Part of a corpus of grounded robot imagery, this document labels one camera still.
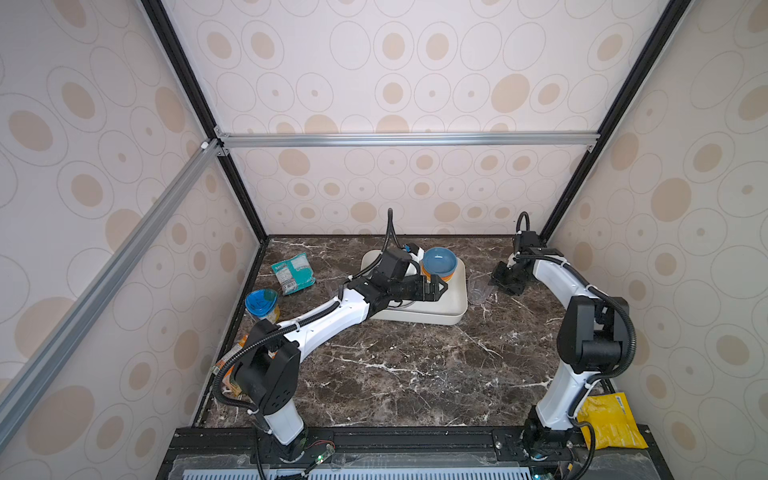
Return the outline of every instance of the yellow bag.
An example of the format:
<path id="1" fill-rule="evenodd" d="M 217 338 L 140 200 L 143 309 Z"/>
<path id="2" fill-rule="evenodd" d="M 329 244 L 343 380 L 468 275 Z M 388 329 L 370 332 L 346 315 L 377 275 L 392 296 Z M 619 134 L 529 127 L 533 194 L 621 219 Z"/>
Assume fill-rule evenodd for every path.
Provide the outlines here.
<path id="1" fill-rule="evenodd" d="M 648 448 L 640 430 L 637 429 L 629 402 L 623 393 L 587 397 L 576 418 L 579 422 L 590 422 L 594 427 L 594 435 L 598 438 L 595 444 L 597 450 L 605 447 Z M 582 427 L 581 433 L 584 434 L 589 447 L 592 441 L 589 429 Z"/>

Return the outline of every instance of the teal package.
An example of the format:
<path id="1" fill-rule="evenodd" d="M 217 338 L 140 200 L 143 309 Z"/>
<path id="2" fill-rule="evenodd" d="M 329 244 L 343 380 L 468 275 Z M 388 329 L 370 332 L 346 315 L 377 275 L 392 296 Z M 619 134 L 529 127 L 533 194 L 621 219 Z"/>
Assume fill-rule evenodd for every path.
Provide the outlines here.
<path id="1" fill-rule="evenodd" d="M 298 292 L 315 283 L 315 273 L 306 253 L 299 253 L 290 260 L 275 263 L 272 265 L 272 271 L 280 281 L 283 295 Z"/>

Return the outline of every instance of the blue lid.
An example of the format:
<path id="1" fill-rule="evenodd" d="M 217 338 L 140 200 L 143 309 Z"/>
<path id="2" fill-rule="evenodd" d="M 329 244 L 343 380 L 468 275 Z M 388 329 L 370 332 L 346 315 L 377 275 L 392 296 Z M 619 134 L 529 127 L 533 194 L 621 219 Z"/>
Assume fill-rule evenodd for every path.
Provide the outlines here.
<path id="1" fill-rule="evenodd" d="M 448 276 L 456 270 L 458 259 L 447 248 L 434 247 L 424 252 L 424 270 L 430 275 Z"/>
<path id="2" fill-rule="evenodd" d="M 255 316 L 267 316 L 277 304 L 277 292 L 265 288 L 251 292 L 245 297 L 245 307 Z"/>

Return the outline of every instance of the dark brown marble surface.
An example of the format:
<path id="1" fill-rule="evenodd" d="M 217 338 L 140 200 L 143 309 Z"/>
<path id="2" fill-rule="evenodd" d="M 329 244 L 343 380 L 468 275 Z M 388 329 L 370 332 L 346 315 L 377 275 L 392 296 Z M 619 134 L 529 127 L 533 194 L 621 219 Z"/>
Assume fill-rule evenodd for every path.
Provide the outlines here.
<path id="1" fill-rule="evenodd" d="M 401 237 L 425 250 L 448 247 L 467 276 L 489 273 L 511 252 L 510 238 Z M 307 252 L 317 282 L 280 298 L 281 319 L 331 298 L 381 237 L 278 237 L 270 241 L 256 289 L 280 284 L 270 265 Z M 455 326 L 367 320 L 341 332 L 301 365 L 294 397 L 310 426 L 521 425 L 558 366 L 554 338 L 564 309 L 542 284 L 469 305 Z M 240 336 L 253 325 L 245 318 Z M 249 426 L 234 408 L 213 405 L 204 426 Z"/>

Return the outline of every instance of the patterned wallpaper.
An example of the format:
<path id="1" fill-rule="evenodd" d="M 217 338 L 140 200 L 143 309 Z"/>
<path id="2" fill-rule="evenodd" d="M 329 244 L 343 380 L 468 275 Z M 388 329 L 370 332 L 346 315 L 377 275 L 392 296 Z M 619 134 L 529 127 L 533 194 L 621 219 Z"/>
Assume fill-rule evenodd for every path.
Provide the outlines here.
<path id="1" fill-rule="evenodd" d="M 0 2 L 0 391 L 198 148 L 133 0 Z"/>
<path id="2" fill-rule="evenodd" d="M 704 0 L 554 245 L 638 329 L 619 378 L 678 480 L 768 472 L 768 1 Z"/>
<path id="3" fill-rule="evenodd" d="M 0 455 L 0 480 L 154 480 L 257 242 L 208 167 Z"/>
<path id="4" fill-rule="evenodd" d="M 166 0 L 224 131 L 589 130 L 666 0 Z"/>
<path id="5" fill-rule="evenodd" d="M 236 149 L 268 233 L 512 233 L 541 228 L 584 145 Z"/>

